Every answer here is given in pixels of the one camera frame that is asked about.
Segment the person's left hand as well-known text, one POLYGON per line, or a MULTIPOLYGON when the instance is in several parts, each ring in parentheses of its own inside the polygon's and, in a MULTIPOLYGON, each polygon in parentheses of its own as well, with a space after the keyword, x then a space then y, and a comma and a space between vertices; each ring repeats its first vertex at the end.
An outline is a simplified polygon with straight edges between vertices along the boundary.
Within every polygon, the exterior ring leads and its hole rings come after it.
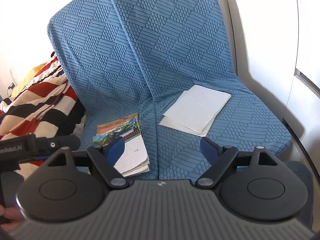
POLYGON ((1 225, 5 232, 11 232, 25 221, 19 207, 3 207, 0 205, 0 215, 2 218, 8 219, 10 222, 1 225))

